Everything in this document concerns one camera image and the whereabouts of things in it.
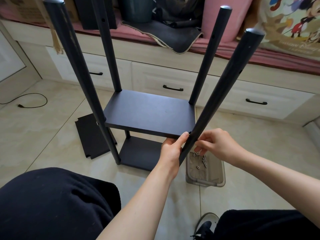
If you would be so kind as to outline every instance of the right hand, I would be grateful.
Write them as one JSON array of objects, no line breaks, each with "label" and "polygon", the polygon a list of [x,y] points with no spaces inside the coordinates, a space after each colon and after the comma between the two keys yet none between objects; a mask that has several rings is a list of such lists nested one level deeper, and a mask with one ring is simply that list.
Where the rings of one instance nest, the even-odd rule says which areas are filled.
[{"label": "right hand", "polygon": [[204,131],[195,145],[194,151],[200,152],[201,156],[210,151],[218,159],[231,165],[235,165],[240,157],[248,153],[228,132],[220,128]]}]

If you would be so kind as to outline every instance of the black pants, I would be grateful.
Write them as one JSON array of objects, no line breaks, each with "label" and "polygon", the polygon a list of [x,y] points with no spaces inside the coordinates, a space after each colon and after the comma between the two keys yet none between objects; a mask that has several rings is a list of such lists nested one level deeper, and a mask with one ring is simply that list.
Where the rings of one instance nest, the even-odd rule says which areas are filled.
[{"label": "black pants", "polygon": [[[120,209],[119,191],[112,183],[59,168],[34,170],[0,188],[0,239],[94,240]],[[296,210],[229,210],[207,239],[319,235]]]}]

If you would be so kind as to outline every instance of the clear plastic bin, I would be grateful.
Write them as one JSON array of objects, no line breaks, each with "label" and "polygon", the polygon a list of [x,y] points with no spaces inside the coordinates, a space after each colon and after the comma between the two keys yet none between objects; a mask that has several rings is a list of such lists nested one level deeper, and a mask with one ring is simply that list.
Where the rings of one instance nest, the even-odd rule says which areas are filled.
[{"label": "clear plastic bin", "polygon": [[186,182],[202,187],[223,187],[226,183],[226,175],[223,161],[207,152],[204,157],[194,153],[193,149],[186,158]]}]

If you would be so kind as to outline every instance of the cardboard box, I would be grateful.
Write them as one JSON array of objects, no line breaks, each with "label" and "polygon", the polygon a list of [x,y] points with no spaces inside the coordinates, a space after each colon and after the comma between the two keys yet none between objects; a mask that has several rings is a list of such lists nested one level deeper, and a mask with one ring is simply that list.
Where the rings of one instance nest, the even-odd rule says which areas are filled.
[{"label": "cardboard box", "polygon": [[[45,23],[35,0],[5,0],[21,22]],[[73,0],[64,0],[72,22],[79,21],[78,12]]]}]

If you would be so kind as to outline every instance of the person's arm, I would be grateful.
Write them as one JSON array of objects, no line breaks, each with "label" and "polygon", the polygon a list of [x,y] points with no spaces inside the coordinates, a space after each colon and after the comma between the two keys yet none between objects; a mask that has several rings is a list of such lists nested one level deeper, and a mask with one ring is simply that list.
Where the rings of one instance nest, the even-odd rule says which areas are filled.
[{"label": "person's arm", "polygon": [[246,151],[222,129],[205,131],[195,144],[201,155],[209,150],[261,180],[320,228],[320,180]]},{"label": "person's arm", "polygon": [[129,203],[113,218],[97,240],[154,239],[165,206],[169,187],[179,171],[181,146],[189,133],[177,141],[167,138],[161,147],[160,159],[146,181]]}]

